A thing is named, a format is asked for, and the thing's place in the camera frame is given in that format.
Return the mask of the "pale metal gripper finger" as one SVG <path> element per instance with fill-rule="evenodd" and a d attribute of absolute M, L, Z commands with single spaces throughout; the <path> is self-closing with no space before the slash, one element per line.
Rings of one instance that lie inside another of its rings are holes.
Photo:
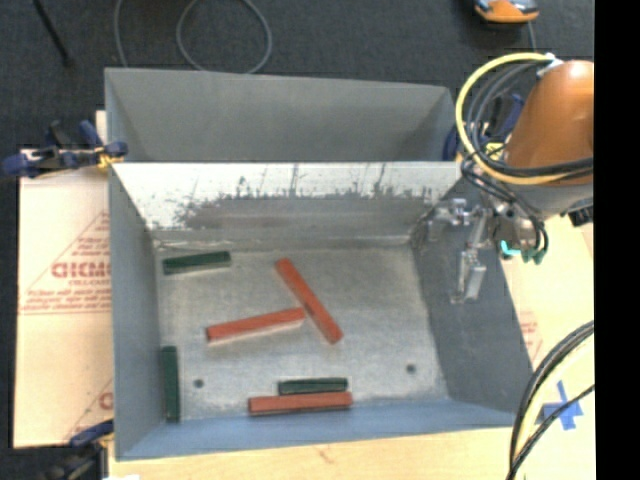
<path fill-rule="evenodd" d="M 457 281 L 455 301 L 462 303 L 467 299 L 470 289 L 470 279 L 474 267 L 474 256 L 466 250 L 460 252 L 457 264 Z"/>
<path fill-rule="evenodd" d="M 468 299 L 475 301 L 478 299 L 480 289 L 486 273 L 484 264 L 476 264 L 470 268 L 468 277 Z"/>

